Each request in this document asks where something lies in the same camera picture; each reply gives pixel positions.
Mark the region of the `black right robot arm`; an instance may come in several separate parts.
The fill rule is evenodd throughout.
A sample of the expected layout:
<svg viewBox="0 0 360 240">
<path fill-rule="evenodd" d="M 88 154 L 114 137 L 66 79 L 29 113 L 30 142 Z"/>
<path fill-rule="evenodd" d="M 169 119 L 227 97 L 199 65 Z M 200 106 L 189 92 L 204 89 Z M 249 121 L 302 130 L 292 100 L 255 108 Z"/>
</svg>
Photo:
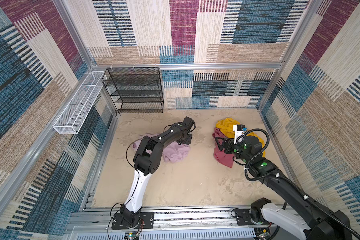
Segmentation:
<svg viewBox="0 0 360 240">
<path fill-rule="evenodd" d="M 238 131 L 234 138 L 215 137 L 219 150 L 234 156 L 234 161 L 244 167 L 245 177 L 250 182 L 259 181 L 277 193 L 297 215 L 276 207 L 266 198 L 251 205 L 251 218 L 254 223 L 264 221 L 274 223 L 300 240 L 351 240 L 360 234 L 351 228 L 349 218 L 341 211 L 333 212 L 309 196 L 290 180 L 263 153 L 270 143 L 252 136 L 251 131 Z"/>
</svg>

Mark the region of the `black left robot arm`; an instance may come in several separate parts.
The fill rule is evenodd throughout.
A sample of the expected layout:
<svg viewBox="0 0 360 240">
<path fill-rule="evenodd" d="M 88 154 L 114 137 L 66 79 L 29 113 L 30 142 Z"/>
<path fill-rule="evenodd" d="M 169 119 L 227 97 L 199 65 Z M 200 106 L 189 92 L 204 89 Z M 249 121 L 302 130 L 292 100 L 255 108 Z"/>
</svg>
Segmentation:
<svg viewBox="0 0 360 240">
<path fill-rule="evenodd" d="M 185 117 L 182 122 L 171 124 L 163 133 L 153 137 L 144 136 L 141 139 L 133 158 L 133 183 L 126 201 L 120 208 L 121 217 L 129 227 L 135 227 L 140 222 L 143 197 L 151 176 L 161 164 L 164 149 L 174 142 L 189 145 L 195 128 L 195 121 Z"/>
</svg>

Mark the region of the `lilac cloth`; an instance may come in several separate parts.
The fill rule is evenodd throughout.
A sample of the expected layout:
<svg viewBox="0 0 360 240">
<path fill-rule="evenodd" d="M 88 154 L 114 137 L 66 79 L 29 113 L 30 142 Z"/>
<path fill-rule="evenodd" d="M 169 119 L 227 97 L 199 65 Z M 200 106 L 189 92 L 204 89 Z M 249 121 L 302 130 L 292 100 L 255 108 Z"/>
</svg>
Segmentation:
<svg viewBox="0 0 360 240">
<path fill-rule="evenodd" d="M 148 137 L 154 137 L 157 134 L 144 134 L 141 137 L 144 136 L 148 136 Z M 133 144 L 133 150 L 136 152 L 138 150 L 138 147 L 141 143 L 141 139 L 140 140 L 136 140 Z M 164 161 L 165 163 L 176 163 L 176 162 L 181 162 L 183 161 L 189 154 L 191 150 L 191 147 L 189 145 L 179 145 L 177 142 L 173 142 L 170 145 L 168 145 L 166 148 L 163 149 L 162 152 L 162 161 Z M 148 155 L 152 154 L 151 150 L 146 150 L 146 153 Z"/>
</svg>

